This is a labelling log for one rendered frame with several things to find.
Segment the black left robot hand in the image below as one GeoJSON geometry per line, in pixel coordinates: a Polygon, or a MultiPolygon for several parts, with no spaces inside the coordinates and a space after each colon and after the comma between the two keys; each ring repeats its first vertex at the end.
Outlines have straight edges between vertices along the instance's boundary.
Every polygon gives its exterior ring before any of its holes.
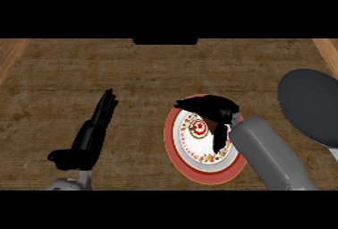
{"type": "Polygon", "coordinates": [[[48,156],[60,170],[89,171],[94,169],[117,105],[114,90],[108,89],[98,102],[92,119],[85,122],[80,128],[71,148],[55,150],[48,156]]]}

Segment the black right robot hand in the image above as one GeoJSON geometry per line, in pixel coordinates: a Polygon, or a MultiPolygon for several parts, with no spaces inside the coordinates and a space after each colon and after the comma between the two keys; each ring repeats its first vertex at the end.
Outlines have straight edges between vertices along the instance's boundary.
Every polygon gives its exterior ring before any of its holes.
{"type": "Polygon", "coordinates": [[[225,97],[206,95],[179,100],[175,107],[203,117],[215,134],[213,150],[219,152],[226,146],[228,124],[232,123],[232,115],[240,112],[240,106],[225,97]]]}

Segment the red-topped cupcake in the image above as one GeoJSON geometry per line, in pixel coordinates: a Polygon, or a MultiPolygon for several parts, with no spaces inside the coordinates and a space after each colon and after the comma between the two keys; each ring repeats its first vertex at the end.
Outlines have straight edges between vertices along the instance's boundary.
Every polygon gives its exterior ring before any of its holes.
{"type": "Polygon", "coordinates": [[[188,125],[188,130],[192,137],[201,140],[209,135],[207,122],[203,119],[195,119],[188,125]]]}

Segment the red-rimmed white plate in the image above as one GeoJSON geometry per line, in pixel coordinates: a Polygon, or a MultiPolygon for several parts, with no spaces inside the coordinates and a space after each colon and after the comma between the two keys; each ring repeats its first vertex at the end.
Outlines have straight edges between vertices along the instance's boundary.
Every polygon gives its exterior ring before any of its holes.
{"type": "Polygon", "coordinates": [[[195,119],[203,119],[197,113],[176,107],[172,108],[164,127],[169,158],[181,173],[191,180],[209,185],[222,184],[243,172],[247,160],[229,137],[232,124],[228,124],[226,146],[219,152],[215,152],[215,134],[210,128],[209,135],[201,140],[195,139],[189,133],[188,125],[195,119]]]}

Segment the dark grey pan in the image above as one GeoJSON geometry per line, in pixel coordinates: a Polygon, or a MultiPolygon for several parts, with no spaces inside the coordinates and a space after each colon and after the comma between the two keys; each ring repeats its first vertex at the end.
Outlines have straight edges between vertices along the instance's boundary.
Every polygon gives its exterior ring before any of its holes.
{"type": "Polygon", "coordinates": [[[338,80],[316,70],[293,70],[282,76],[278,100],[290,123],[338,162],[338,80]]]}

